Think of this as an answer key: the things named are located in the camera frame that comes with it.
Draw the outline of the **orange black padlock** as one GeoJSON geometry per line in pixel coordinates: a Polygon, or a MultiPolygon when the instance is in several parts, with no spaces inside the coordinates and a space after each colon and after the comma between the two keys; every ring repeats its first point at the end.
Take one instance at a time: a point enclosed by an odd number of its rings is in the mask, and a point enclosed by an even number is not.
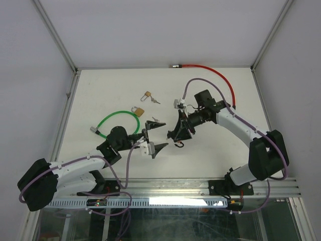
{"type": "Polygon", "coordinates": [[[177,148],[183,148],[185,145],[183,142],[176,142],[176,143],[174,143],[174,146],[177,148]]]}

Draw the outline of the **large brass padlock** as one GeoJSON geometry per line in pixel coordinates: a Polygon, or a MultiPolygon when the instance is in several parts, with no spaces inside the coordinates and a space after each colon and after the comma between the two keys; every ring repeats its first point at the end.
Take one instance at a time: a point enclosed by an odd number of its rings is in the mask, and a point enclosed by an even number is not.
{"type": "Polygon", "coordinates": [[[141,116],[144,114],[145,111],[144,111],[142,108],[140,108],[140,107],[133,106],[133,107],[131,108],[131,112],[132,112],[133,114],[135,114],[137,117],[141,117],[141,116]]]}

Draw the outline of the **small padlock silver keys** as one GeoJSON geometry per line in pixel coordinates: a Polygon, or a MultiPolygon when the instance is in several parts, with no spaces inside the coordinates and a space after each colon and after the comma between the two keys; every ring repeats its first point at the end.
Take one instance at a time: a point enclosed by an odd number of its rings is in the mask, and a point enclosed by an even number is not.
{"type": "Polygon", "coordinates": [[[150,99],[151,99],[151,101],[153,102],[153,103],[157,103],[157,104],[160,104],[160,102],[158,102],[155,98],[153,98],[152,96],[150,97],[150,99]]]}

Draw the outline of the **small brass padlock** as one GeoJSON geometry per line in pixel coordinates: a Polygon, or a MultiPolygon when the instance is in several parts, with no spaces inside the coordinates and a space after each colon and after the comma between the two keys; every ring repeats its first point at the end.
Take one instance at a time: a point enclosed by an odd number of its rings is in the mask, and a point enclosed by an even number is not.
{"type": "Polygon", "coordinates": [[[141,97],[140,101],[145,101],[149,97],[151,97],[151,93],[149,91],[146,91],[144,95],[141,97]]]}

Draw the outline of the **green cable lock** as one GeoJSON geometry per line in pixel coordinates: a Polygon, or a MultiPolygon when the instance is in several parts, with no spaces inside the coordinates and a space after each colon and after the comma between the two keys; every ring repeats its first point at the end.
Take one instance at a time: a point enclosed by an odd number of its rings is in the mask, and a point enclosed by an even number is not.
{"type": "Polygon", "coordinates": [[[100,121],[100,123],[96,126],[96,127],[90,127],[90,131],[93,132],[94,134],[102,137],[102,138],[106,138],[106,135],[102,134],[99,131],[99,128],[111,117],[114,117],[115,115],[120,115],[120,114],[127,114],[130,115],[132,117],[134,117],[134,119],[136,120],[136,129],[133,132],[133,134],[137,134],[139,129],[140,129],[140,120],[139,117],[137,115],[135,115],[134,113],[130,112],[130,111],[126,111],[126,110],[119,110],[119,111],[115,111],[111,114],[109,114],[108,116],[106,116],[103,120],[100,121]]]}

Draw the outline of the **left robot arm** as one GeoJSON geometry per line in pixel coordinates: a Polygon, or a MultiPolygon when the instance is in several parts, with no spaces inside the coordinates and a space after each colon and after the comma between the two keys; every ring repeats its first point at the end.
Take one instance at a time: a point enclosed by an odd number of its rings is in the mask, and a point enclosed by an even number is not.
{"type": "Polygon", "coordinates": [[[129,135],[122,126],[115,126],[105,141],[86,156],[64,162],[36,160],[18,181],[19,201],[29,211],[38,211],[56,198],[70,194],[101,195],[105,181],[100,173],[111,168],[121,159],[121,151],[139,149],[142,154],[155,158],[167,143],[154,144],[148,131],[165,126],[166,123],[146,121],[140,133],[129,135]]]}

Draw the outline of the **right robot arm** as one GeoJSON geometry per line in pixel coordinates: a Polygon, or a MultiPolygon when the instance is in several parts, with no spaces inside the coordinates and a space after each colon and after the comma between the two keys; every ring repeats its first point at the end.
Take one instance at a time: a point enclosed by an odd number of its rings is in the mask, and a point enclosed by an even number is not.
{"type": "Polygon", "coordinates": [[[289,159],[279,131],[265,131],[253,126],[238,116],[226,101],[215,101],[208,90],[197,93],[195,100],[198,107],[193,113],[186,113],[184,99],[174,101],[179,117],[167,138],[172,139],[175,144],[181,143],[192,138],[197,126],[213,122],[229,130],[249,149],[248,163],[237,169],[231,168],[222,184],[214,186],[218,194],[236,194],[242,189],[242,185],[256,180],[263,181],[288,167],[289,159]]]}

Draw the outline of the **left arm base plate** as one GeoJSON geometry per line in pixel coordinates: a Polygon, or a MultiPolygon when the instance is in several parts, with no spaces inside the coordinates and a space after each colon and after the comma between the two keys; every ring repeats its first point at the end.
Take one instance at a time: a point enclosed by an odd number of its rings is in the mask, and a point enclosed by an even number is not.
{"type": "Polygon", "coordinates": [[[77,196],[119,196],[120,186],[116,180],[99,181],[91,191],[78,192],[77,196]]]}

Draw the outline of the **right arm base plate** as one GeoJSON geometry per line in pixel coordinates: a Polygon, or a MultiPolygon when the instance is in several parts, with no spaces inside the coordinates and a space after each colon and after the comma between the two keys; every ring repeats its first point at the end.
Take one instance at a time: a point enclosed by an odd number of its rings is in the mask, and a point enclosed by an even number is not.
{"type": "Polygon", "coordinates": [[[230,180],[209,180],[208,181],[210,196],[252,196],[254,195],[253,186],[247,182],[240,186],[235,185],[230,180]]]}

